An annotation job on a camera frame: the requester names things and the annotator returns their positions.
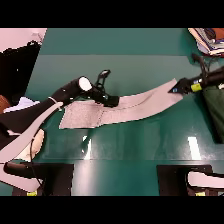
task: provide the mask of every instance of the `gray towel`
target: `gray towel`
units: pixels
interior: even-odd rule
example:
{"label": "gray towel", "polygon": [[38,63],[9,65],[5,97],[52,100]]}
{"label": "gray towel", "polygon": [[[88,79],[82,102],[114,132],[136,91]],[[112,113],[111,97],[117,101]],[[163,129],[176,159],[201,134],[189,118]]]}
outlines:
{"label": "gray towel", "polygon": [[65,107],[59,129],[95,128],[153,116],[182,100],[181,94],[168,93],[176,83],[173,79],[147,92],[120,97],[119,105],[114,108],[103,107],[93,100],[75,101]]}

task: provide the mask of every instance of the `brown object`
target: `brown object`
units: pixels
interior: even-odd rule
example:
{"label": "brown object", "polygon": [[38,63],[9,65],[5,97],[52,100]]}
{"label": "brown object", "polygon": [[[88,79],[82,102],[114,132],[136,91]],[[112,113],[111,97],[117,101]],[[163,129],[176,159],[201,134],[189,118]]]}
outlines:
{"label": "brown object", "polygon": [[224,28],[212,28],[215,31],[216,40],[224,39]]}
{"label": "brown object", "polygon": [[6,108],[8,108],[10,106],[11,105],[8,102],[8,100],[4,96],[0,95],[0,114],[3,113],[4,109],[6,109]]}

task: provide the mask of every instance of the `green table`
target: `green table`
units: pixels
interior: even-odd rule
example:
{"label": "green table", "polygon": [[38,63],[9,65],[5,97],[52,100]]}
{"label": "green table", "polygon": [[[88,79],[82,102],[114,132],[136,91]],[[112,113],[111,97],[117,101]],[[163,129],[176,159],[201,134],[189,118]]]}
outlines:
{"label": "green table", "polygon": [[[48,29],[26,96],[44,100],[81,75],[94,82],[103,69],[112,71],[109,94],[141,93],[198,75],[192,52],[199,53],[186,28]],[[207,115],[199,94],[153,117],[95,129],[59,130],[63,112],[57,112],[43,125],[35,161],[74,163],[73,195],[158,195],[157,164],[211,164],[224,172],[224,147],[214,143]],[[192,161],[188,137],[197,138],[202,161]]]}

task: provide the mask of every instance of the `stack of folded clothes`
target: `stack of folded clothes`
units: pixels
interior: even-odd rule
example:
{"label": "stack of folded clothes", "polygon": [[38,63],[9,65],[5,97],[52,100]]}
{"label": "stack of folded clothes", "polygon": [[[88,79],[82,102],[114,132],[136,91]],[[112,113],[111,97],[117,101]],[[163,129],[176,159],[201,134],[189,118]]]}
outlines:
{"label": "stack of folded clothes", "polygon": [[209,56],[224,57],[224,28],[188,28],[198,49]]}

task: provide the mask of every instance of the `black base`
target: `black base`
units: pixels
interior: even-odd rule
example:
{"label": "black base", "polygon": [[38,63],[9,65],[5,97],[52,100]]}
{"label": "black base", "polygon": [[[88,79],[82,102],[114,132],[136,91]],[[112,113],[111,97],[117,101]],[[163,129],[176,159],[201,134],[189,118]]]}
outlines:
{"label": "black base", "polygon": [[[37,190],[37,196],[71,196],[74,164],[62,163],[34,163],[35,173],[45,176],[43,182],[44,194],[41,187]],[[17,187],[13,188],[12,196],[27,196],[28,192]]]}
{"label": "black base", "polygon": [[218,192],[213,190],[189,188],[185,179],[189,170],[213,173],[211,165],[158,165],[160,196],[196,196],[197,192],[205,192],[206,196],[218,196]]}

